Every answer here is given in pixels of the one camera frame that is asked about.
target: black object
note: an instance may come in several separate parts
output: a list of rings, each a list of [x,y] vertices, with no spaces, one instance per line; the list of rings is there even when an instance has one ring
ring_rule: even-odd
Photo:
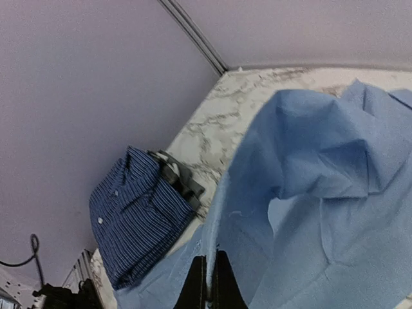
[[[199,198],[205,192],[205,188],[192,179],[192,171],[163,150],[147,153],[160,164],[162,178],[192,206],[194,211],[197,211],[201,206]]]
[[[39,259],[40,241],[36,234],[30,235],[30,245],[32,246],[33,255],[30,256],[26,261],[18,263],[18,264],[9,264],[9,263],[0,261],[0,265],[6,266],[6,267],[21,267],[21,266],[25,266],[26,264],[30,263],[34,259],[36,262],[36,266],[37,266],[37,272],[39,274],[40,284],[43,287],[44,286],[44,274],[43,274],[43,270],[41,268],[40,259]]]
[[[206,257],[196,256],[174,309],[204,309],[208,302],[212,309],[247,309],[225,251],[216,254],[211,298],[207,299]]]
[[[103,309],[96,288],[90,279],[80,283],[77,294],[68,288],[47,284],[38,292],[33,292],[34,297],[41,295],[46,296],[43,309]]]

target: folded shirt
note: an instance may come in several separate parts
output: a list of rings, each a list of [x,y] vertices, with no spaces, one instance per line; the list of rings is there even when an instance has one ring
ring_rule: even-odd
[[[115,290],[139,282],[178,240],[194,209],[147,153],[128,147],[93,191],[90,219]]]

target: navy striped shirt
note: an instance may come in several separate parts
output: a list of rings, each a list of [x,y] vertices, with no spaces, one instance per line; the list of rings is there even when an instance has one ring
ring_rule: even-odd
[[[160,175],[159,163],[129,146],[91,194],[91,225],[115,290],[142,279],[194,218]]]

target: blue shirt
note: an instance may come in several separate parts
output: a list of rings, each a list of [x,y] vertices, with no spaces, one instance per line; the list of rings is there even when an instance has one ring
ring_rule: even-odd
[[[394,308],[412,291],[412,93],[278,91],[204,226],[118,306],[172,308],[191,261],[226,251],[250,309]]]
[[[113,288],[137,284],[193,218],[159,163],[128,147],[90,197],[91,226]]]

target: light blue shirt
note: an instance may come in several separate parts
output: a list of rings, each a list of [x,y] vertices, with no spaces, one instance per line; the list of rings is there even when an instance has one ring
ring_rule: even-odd
[[[173,308],[216,249],[250,309],[394,308],[412,291],[412,93],[278,91],[223,175],[204,226],[121,309]]]

